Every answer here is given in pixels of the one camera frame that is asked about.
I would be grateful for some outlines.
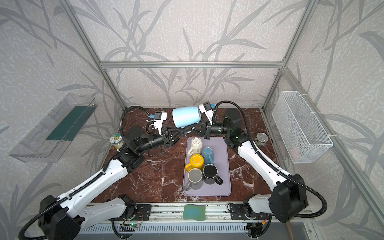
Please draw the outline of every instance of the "black mounting plate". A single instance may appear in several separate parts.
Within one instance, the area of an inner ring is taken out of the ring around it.
[[[136,213],[136,216],[132,219],[135,221],[148,221],[149,215],[151,214],[151,204],[136,204],[137,211],[141,212],[143,215],[141,216],[140,213]]]
[[[244,204],[228,204],[228,208],[231,213],[231,220],[249,220],[245,216],[244,210],[243,210]],[[255,221],[264,221],[266,218],[266,215],[264,212],[260,212],[257,214],[257,217],[254,219]]]

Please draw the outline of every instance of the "jar lid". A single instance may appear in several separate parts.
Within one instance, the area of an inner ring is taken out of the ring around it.
[[[112,144],[117,144],[119,142],[121,142],[122,140],[122,137],[121,137],[121,134],[120,133],[116,133],[115,135],[113,135],[109,141],[112,143]]]
[[[257,138],[257,140],[259,140],[260,142],[266,142],[266,141],[268,141],[268,135],[266,135],[266,134],[263,133],[263,132],[259,132],[259,133],[256,135],[256,138]]]

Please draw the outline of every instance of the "black cable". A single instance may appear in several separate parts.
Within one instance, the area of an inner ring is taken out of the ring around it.
[[[256,236],[256,238],[260,237],[261,235],[265,234],[265,232],[268,230],[269,226],[271,225],[271,222],[272,222],[272,216],[270,214],[267,215],[267,219],[268,220],[268,223],[266,224],[265,228],[262,230],[262,232]],[[248,226],[244,226],[245,228],[247,229],[254,229],[253,227],[248,227]],[[252,237],[252,235],[250,235],[249,233],[246,232],[246,234],[248,235],[248,237],[250,238],[254,238]]]
[[[78,189],[76,189],[75,191],[71,192],[68,196],[69,196],[69,199],[71,199],[74,195],[76,195],[78,192],[82,191],[83,189],[85,189],[86,187],[88,187],[89,185],[91,185],[94,181],[96,181],[98,178],[100,178],[101,176],[103,176],[103,172],[99,173],[98,175],[96,175],[94,178],[92,178],[91,180],[89,180],[89,182],[87,182],[86,184],[82,185],[81,187],[79,187]],[[37,221],[40,217],[44,216],[47,212],[51,211],[54,207],[56,207],[57,205],[65,202],[66,200],[68,200],[68,197],[64,197],[62,198],[61,200],[59,201],[56,201],[54,203],[52,203],[49,207],[47,207],[45,210],[43,210],[42,212],[40,212],[39,214],[37,214],[36,216],[34,216],[31,220],[29,220],[20,230],[19,232],[19,240],[43,240],[43,239],[46,239],[47,237],[46,236],[40,236],[40,237],[26,237],[25,236],[25,232],[27,231],[27,229],[35,222]]]
[[[129,237],[125,238],[123,237],[122,234],[119,234],[119,232],[117,231],[116,227],[115,227],[115,222],[114,222],[114,218],[111,219],[111,224],[112,224],[112,230],[113,232],[115,233],[115,235],[119,238],[119,239],[128,239]]]
[[[143,107],[140,107],[140,106],[131,106],[131,107],[128,107],[124,110],[123,114],[121,115],[121,118],[120,118],[120,124],[119,124],[119,129],[120,129],[120,134],[121,136],[124,136],[124,133],[123,133],[123,130],[122,130],[122,123],[123,123],[123,120],[124,120],[124,117],[125,115],[132,109],[141,109],[143,110],[144,112],[146,112],[148,115],[149,112],[143,108]],[[154,131],[150,132],[149,131],[149,125],[150,125],[150,122],[147,123],[147,127],[146,127],[146,132],[148,134],[153,134]],[[107,162],[107,164],[105,164],[104,168],[103,168],[103,172],[106,171],[106,169],[108,168],[108,165],[109,163],[112,161],[112,159],[118,155],[118,153],[116,153],[115,155],[113,155]],[[71,199],[74,195],[76,195],[77,193],[79,193],[80,191],[82,191],[83,189],[85,189],[86,187],[88,187],[89,185],[91,185],[94,181],[96,181],[97,179],[99,179],[101,176],[104,175],[104,173],[101,172],[99,173],[98,175],[96,175],[94,178],[92,178],[89,182],[87,182],[86,184],[82,185],[81,187],[79,187],[78,189],[76,189],[75,191],[71,192],[68,196],[69,196],[69,199]],[[43,210],[42,212],[40,212],[39,214],[37,214],[36,216],[34,216],[31,220],[29,220],[20,230],[19,232],[19,240],[43,240],[43,239],[46,239],[46,236],[39,236],[39,237],[26,237],[25,236],[25,232],[27,231],[27,229],[35,222],[37,221],[40,217],[44,216],[46,213],[48,213],[49,211],[51,211],[54,207],[56,207],[57,205],[65,202],[66,200],[68,200],[68,197],[64,197],[62,198],[61,200],[59,201],[56,201],[54,203],[52,203],[49,207],[47,207],[45,210]]]
[[[141,107],[141,106],[130,106],[130,107],[128,107],[128,108],[126,108],[125,110],[124,110],[124,112],[122,113],[122,115],[121,115],[121,118],[120,118],[120,123],[119,123],[119,130],[120,130],[120,135],[121,136],[124,136],[124,132],[123,132],[123,129],[122,129],[122,124],[123,124],[123,121],[124,121],[124,117],[125,117],[125,115],[130,111],[130,110],[132,110],[132,109],[141,109],[141,110],[143,110],[146,114],[148,114],[148,115],[150,115],[150,113],[148,112],[148,110],[147,109],[145,109],[145,108],[143,108],[143,107]],[[149,135],[152,135],[155,131],[154,130],[152,130],[152,131],[149,131],[149,125],[151,124],[151,122],[147,122],[147,126],[146,126],[146,132],[149,134]]]
[[[217,112],[217,107],[222,104],[222,103],[230,103],[232,105],[234,105],[235,107],[237,107],[237,109],[239,109],[239,111],[241,112],[242,116],[243,116],[243,119],[244,119],[244,122],[245,122],[245,128],[247,129],[247,136],[248,136],[248,140],[251,142],[251,145],[253,147],[253,149],[255,150],[256,154],[270,167],[272,168],[275,172],[277,172],[279,175],[281,175],[282,177],[284,177],[285,179],[295,183],[296,185],[304,188],[305,190],[309,191],[310,193],[312,193],[313,195],[315,195],[316,197],[318,197],[318,199],[320,199],[321,201],[321,209],[315,213],[312,213],[312,214],[296,214],[296,217],[303,217],[303,218],[313,218],[313,217],[318,217],[322,214],[325,213],[325,211],[327,210],[327,201],[325,200],[325,198],[320,194],[318,193],[317,191],[313,190],[312,188],[308,187],[307,185],[305,184],[302,184],[298,181],[296,181],[294,178],[288,176],[288,175],[285,175],[284,173],[282,172],[279,172],[279,169],[277,169],[274,165],[272,165],[268,160],[266,160],[266,158],[259,152],[259,149],[257,149],[257,147],[255,146],[255,143],[253,142],[252,140],[252,136],[251,136],[251,131],[249,130],[249,125],[248,125],[248,121],[247,121],[247,118],[245,117],[245,114],[243,112],[243,109],[241,109],[241,107],[239,105],[237,105],[236,103],[232,102],[232,101],[220,101],[216,104],[215,108],[214,108],[214,114],[212,116],[212,122],[213,123],[216,123],[216,119],[217,119],[217,115],[216,115],[216,112]]]

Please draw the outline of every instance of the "green sponge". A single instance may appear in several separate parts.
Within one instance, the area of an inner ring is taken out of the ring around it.
[[[205,218],[205,205],[197,206],[194,204],[188,204],[184,206],[183,212],[184,220],[196,220],[196,221],[204,221]]]

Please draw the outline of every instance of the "metal grille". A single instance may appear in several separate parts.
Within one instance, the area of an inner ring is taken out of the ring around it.
[[[246,223],[143,223],[129,233],[238,233],[245,232]],[[81,233],[113,233],[111,224],[99,223]]]
[[[293,163],[314,162],[332,140],[297,91],[281,92],[272,116]]]

